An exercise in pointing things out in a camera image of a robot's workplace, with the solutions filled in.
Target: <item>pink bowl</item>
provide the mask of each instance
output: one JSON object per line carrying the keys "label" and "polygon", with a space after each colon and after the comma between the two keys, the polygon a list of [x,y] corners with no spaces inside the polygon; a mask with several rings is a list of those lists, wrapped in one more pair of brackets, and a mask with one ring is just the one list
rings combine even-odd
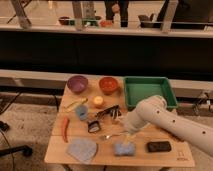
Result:
{"label": "pink bowl", "polygon": [[88,86],[88,79],[82,75],[75,75],[67,81],[67,87],[76,94],[83,92]]}

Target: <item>blue sponge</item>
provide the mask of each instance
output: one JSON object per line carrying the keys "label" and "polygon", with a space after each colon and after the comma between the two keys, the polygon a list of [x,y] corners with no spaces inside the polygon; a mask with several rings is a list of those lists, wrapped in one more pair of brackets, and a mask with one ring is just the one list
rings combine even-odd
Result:
{"label": "blue sponge", "polygon": [[135,144],[130,142],[124,145],[122,142],[116,142],[114,144],[114,154],[116,156],[134,156]]}

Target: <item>red chili pepper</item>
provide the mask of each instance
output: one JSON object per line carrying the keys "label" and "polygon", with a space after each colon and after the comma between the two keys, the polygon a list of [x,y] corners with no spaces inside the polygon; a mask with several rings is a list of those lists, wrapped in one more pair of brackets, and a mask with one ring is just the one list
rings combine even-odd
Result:
{"label": "red chili pepper", "polygon": [[64,142],[68,142],[67,140],[67,128],[68,128],[68,125],[69,125],[69,118],[67,116],[65,116],[63,118],[63,121],[62,121],[62,124],[61,124],[61,135],[62,135],[62,138],[64,140]]}

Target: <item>floor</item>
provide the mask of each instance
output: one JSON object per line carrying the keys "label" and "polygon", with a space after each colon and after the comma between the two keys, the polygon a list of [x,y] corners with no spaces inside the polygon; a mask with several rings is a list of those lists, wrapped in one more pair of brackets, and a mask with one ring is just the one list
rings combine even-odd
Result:
{"label": "floor", "polygon": [[[96,16],[101,16],[105,19],[105,6],[103,1],[94,1]],[[139,28],[140,22],[138,15],[151,14],[158,15],[164,1],[133,1],[129,4],[129,28]],[[70,1],[40,1],[33,0],[25,7],[25,13],[34,26],[56,26],[60,25],[58,19],[62,16],[68,16],[71,19],[74,18],[72,3]],[[10,0],[0,1],[0,24],[6,24],[11,17],[15,14],[13,6]],[[115,15],[114,27],[120,27],[120,16]],[[14,17],[9,25],[17,25],[18,19]]]}
{"label": "floor", "polygon": [[[17,93],[0,93],[4,99],[2,107],[17,95]],[[206,109],[200,111],[200,116],[195,116],[191,107],[182,107],[178,113],[188,119],[213,127],[213,114]],[[21,153],[14,154],[16,171],[63,171],[63,167],[57,164],[44,163],[51,129],[56,117],[57,107],[53,95],[22,93],[11,106],[0,115],[0,120],[7,122],[11,129],[5,132],[10,145],[28,145],[33,148],[33,155],[25,158]],[[7,148],[2,136],[0,136],[0,149]],[[171,171],[210,171],[213,169],[213,158],[204,154],[197,148],[190,146],[195,168],[172,168]],[[11,156],[0,158],[0,171],[12,170]],[[103,166],[71,166],[75,171],[101,171]],[[150,167],[107,167],[108,171],[157,171],[160,168]]]}

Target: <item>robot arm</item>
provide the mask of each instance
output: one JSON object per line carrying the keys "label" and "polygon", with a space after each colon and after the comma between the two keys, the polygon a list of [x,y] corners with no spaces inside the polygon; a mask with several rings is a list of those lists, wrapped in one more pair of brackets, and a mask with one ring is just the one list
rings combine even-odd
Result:
{"label": "robot arm", "polygon": [[213,128],[179,117],[167,111],[166,106],[167,103],[161,96],[142,100],[124,118],[125,129],[134,134],[150,122],[213,156]]}

